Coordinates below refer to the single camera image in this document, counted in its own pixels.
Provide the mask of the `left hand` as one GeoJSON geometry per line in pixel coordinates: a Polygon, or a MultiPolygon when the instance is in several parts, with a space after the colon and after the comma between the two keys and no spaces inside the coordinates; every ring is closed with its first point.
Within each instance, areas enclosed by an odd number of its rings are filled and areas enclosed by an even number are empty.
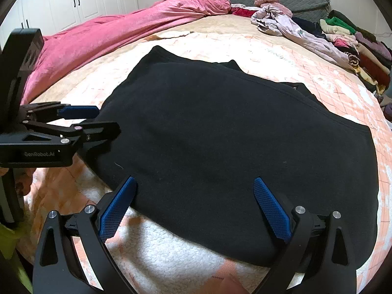
{"type": "MultiPolygon", "coordinates": [[[[31,185],[33,183],[33,174],[37,170],[37,168],[25,168],[20,169],[19,174],[15,174],[15,184],[13,190],[16,191],[19,196],[26,196],[31,191],[31,185]]],[[[4,177],[9,172],[8,168],[1,167],[1,177],[4,177]]],[[[3,182],[3,190],[6,194],[10,191],[9,187],[3,182]]]]}

